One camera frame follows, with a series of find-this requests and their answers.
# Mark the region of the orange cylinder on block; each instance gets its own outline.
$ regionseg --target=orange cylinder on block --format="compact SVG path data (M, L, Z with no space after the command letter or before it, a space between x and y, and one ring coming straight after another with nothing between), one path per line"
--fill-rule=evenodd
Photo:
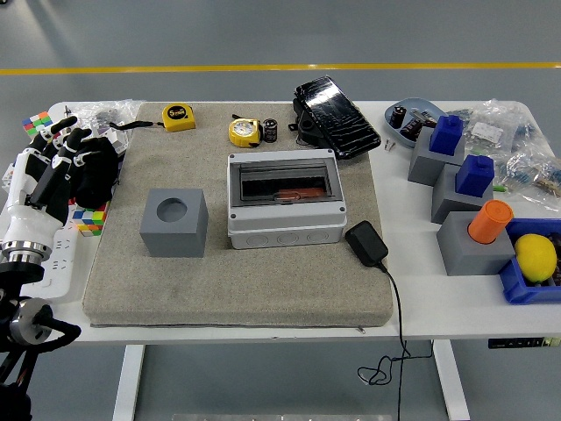
M514 216L506 203L501 200L489 200L469 224L467 232L474 241L491 244Z

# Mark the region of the gray plastic box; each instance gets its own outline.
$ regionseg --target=gray plastic box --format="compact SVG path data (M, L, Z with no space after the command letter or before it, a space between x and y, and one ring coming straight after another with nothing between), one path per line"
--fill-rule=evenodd
M445 164L432 190L430 222L442 224L453 211L478 211L488 200L493 199L493 184L489 184L483 197L463 195L456 192L456 165Z
M202 189L151 189L140 236L152 257L203 257L208 223Z
M467 233L478 212L450 212L437 232L448 276L497 275L515 257L507 230L491 244L480 244Z
M409 164L409 175L407 179L410 182L434 186L445 164L461 167L464 162L465 139L463 136L459 140L454 154L445 155L429 150L430 136L433 132L434 129L423 127L419 133L419 138L415 143L415 149L413 149L413 156L411 156L411 162Z

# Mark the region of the yellow lemon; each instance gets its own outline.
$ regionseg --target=yellow lemon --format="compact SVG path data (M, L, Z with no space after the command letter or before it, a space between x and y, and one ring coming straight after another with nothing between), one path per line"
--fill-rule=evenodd
M542 282L553 275L557 255L553 243L543 235L522 235L515 243L516 259L524 277Z

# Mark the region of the robotic hand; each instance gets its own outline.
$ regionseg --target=robotic hand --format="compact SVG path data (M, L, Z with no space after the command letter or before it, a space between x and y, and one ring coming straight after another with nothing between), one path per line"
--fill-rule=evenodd
M11 221L0 255L0 352L8 352L0 366L2 420L32 419L26 391L38 355L71 343L81 333L80 327L54 319L46 300L20 296L22 285L42 280L41 263L49 259L54 234L67 222L70 179L92 154L77 153L90 130L74 128L67 136L53 139L76 121L76 117L65 118L41 131L14 166L6 202ZM52 330L62 335L46 342ZM24 353L17 380L4 385Z

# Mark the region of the electrical junction box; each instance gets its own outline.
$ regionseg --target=electrical junction box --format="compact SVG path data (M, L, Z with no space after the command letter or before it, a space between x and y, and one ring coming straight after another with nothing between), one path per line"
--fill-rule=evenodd
M228 236L234 248L337 243L346 223L333 150L229 156Z

